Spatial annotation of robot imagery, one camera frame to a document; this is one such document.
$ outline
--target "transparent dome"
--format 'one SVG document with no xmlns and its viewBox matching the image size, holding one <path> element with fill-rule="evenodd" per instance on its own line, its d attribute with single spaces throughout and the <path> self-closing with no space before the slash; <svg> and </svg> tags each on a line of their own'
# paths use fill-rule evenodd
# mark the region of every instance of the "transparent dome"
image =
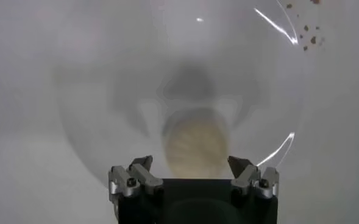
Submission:
<svg viewBox="0 0 359 224">
<path fill-rule="evenodd" d="M 275 0 L 78 3 L 53 49 L 70 144 L 103 184 L 152 155 L 161 178 L 278 166 L 303 107 L 303 50 Z"/>
</svg>

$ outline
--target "brown crumb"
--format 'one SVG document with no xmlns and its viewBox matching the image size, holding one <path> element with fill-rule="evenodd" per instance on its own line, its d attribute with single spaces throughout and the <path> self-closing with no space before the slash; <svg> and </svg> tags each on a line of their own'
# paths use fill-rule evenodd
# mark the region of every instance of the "brown crumb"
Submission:
<svg viewBox="0 0 359 224">
<path fill-rule="evenodd" d="M 312 37 L 311 43 L 312 43 L 312 44 L 316 44 L 316 37 Z"/>
</svg>

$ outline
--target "screw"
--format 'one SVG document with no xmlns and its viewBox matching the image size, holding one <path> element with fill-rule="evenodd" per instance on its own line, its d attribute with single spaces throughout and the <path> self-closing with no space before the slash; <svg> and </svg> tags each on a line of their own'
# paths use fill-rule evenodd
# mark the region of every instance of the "screw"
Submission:
<svg viewBox="0 0 359 224">
<path fill-rule="evenodd" d="M 126 181 L 126 186 L 128 186 L 128 187 L 134 187 L 134 186 L 136 186 L 136 184 L 137 184 L 137 180 L 133 177 L 129 178 Z"/>
<path fill-rule="evenodd" d="M 259 186 L 262 188 L 268 188 L 269 187 L 269 181 L 266 179 L 260 179 Z"/>
</svg>

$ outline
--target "gray background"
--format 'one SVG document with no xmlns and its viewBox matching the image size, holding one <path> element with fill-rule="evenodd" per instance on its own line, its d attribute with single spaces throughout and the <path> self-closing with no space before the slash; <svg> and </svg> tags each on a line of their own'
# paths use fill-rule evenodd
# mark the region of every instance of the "gray background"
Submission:
<svg viewBox="0 0 359 224">
<path fill-rule="evenodd" d="M 0 0 L 0 223 L 115 221 L 106 188 L 65 139 L 47 63 L 75 2 Z M 326 27 L 327 45 L 307 54 L 314 67 L 298 150 L 280 169 L 280 221 L 359 223 L 359 1 L 324 1 L 301 17 Z"/>
</svg>

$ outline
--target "beige object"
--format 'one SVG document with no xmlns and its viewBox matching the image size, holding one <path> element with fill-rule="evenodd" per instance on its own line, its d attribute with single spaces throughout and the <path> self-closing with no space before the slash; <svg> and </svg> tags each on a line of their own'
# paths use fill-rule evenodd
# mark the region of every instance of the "beige object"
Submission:
<svg viewBox="0 0 359 224">
<path fill-rule="evenodd" d="M 226 165 L 227 138 L 216 120 L 193 118 L 172 127 L 165 151 L 177 178 L 216 178 Z"/>
</svg>

